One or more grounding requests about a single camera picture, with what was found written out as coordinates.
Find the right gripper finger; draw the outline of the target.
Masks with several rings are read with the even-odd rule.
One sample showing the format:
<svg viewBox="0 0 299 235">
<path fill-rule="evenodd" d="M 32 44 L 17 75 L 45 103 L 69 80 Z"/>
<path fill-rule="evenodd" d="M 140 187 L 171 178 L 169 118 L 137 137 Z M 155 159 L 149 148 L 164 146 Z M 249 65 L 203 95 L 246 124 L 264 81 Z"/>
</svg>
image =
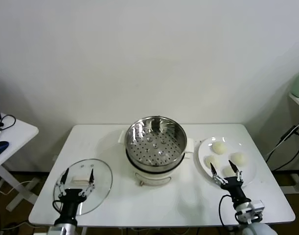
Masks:
<svg viewBox="0 0 299 235">
<path fill-rule="evenodd" d="M 237 166 L 236 166 L 231 160 L 229 160 L 229 164 L 230 164 L 230 166 L 231 166 L 233 172 L 234 172 L 235 175 L 236 175 L 236 179 L 237 179 L 238 181 L 242 181 L 242 180 L 243 180 L 243 177 L 242 177 L 242 171 L 240 171 L 240 170 L 237 168 Z"/>
<path fill-rule="evenodd" d="M 210 167 L 211 167 L 212 178 L 216 182 L 216 184 L 225 184 L 225 180 L 217 174 L 215 167 L 212 163 L 210 163 Z"/>
</svg>

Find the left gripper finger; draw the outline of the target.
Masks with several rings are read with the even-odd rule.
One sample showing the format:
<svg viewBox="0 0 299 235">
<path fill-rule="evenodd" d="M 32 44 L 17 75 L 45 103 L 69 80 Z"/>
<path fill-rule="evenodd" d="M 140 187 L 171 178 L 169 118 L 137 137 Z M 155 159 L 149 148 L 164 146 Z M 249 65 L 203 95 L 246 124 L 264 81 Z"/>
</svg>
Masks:
<svg viewBox="0 0 299 235">
<path fill-rule="evenodd" d="M 68 173 L 69 173 L 69 169 L 67 168 L 65 172 L 62 174 L 59 182 L 56 184 L 60 192 L 59 196 L 65 196 L 67 194 L 65 191 L 65 183 L 67 180 Z"/>
<path fill-rule="evenodd" d="M 83 191 L 82 195 L 83 196 L 89 196 L 89 194 L 94 190 L 94 174 L 93 174 L 93 169 L 91 170 L 91 174 L 89 177 L 89 184 L 86 186 Z"/>
</svg>

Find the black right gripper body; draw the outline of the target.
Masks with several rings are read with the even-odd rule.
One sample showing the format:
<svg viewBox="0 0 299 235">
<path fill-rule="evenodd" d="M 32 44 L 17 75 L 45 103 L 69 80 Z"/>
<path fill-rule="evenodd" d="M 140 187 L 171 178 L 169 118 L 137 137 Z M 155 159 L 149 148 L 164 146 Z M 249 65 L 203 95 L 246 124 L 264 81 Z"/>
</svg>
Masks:
<svg viewBox="0 0 299 235">
<path fill-rule="evenodd" d="M 232 202 L 234 205 L 240 205 L 247 202 L 247 197 L 245 196 L 242 185 L 243 182 L 241 180 L 237 180 L 237 178 L 225 178 L 225 184 L 221 185 L 221 189 L 227 190 L 232 198 Z"/>
</svg>

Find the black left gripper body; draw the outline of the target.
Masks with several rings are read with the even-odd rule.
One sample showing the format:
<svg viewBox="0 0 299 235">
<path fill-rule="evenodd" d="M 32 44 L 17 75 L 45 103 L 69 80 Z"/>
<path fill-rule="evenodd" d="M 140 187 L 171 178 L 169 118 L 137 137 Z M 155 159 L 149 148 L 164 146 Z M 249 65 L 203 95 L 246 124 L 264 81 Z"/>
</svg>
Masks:
<svg viewBox="0 0 299 235">
<path fill-rule="evenodd" d="M 87 195 L 82 192 L 81 189 L 66 189 L 65 195 L 59 195 L 58 200 L 55 200 L 55 203 L 60 203 L 62 209 L 58 210 L 55 207 L 55 210 L 60 214 L 59 218 L 55 220 L 55 225 L 58 224 L 71 224 L 77 225 L 76 215 L 78 206 L 85 202 Z"/>
</svg>

